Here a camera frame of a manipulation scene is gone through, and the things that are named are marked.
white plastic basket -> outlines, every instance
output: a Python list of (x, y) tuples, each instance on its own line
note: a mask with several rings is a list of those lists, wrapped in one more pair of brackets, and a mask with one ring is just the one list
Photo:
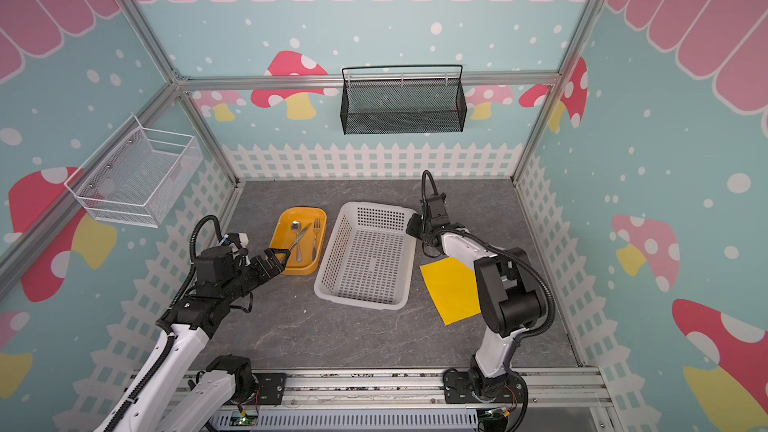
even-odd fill
[(397, 310), (408, 302), (416, 211), (370, 202), (341, 207), (315, 279), (315, 294), (338, 304)]
[[(195, 136), (147, 129), (136, 116), (131, 118), (136, 127), (104, 152), (110, 137), (64, 185), (96, 220), (159, 227), (203, 161), (203, 153)], [(118, 130), (126, 130), (127, 124)], [(102, 158), (86, 170), (97, 154)]]

yellow cloth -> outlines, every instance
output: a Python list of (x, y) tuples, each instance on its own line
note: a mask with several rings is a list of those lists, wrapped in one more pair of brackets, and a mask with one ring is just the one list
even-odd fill
[(453, 324), (480, 313), (475, 272), (455, 258), (421, 266), (424, 282), (443, 323)]

spoon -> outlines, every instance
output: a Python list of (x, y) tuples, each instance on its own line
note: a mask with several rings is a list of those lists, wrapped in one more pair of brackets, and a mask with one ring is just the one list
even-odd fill
[(290, 224), (290, 230), (296, 234), (296, 262), (301, 262), (301, 246), (299, 246), (299, 232), (301, 232), (301, 222), (294, 220)]

wall-mounted basket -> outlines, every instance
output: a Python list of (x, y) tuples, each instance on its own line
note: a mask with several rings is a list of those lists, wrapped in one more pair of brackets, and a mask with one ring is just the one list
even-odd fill
[[(197, 137), (136, 126), (118, 130), (64, 183), (96, 220), (159, 227), (203, 161)], [(92, 167), (86, 164), (101, 156)]]
[(460, 65), (342, 69), (345, 134), (461, 132), (467, 116)]

fork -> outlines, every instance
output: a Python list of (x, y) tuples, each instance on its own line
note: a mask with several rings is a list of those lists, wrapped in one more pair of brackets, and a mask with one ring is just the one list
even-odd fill
[(312, 244), (312, 261), (317, 258), (317, 235), (320, 234), (320, 219), (316, 218), (315, 223), (312, 226), (312, 232), (315, 234), (315, 241)]

